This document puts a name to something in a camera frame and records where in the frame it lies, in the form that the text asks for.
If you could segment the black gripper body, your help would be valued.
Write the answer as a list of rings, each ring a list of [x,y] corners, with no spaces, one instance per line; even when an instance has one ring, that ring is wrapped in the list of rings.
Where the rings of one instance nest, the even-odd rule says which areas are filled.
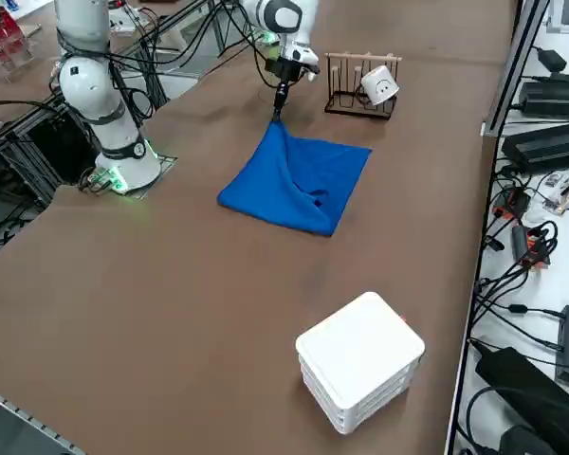
[[[291,85],[299,81],[302,74],[302,66],[294,61],[277,61],[277,77],[279,85]]]

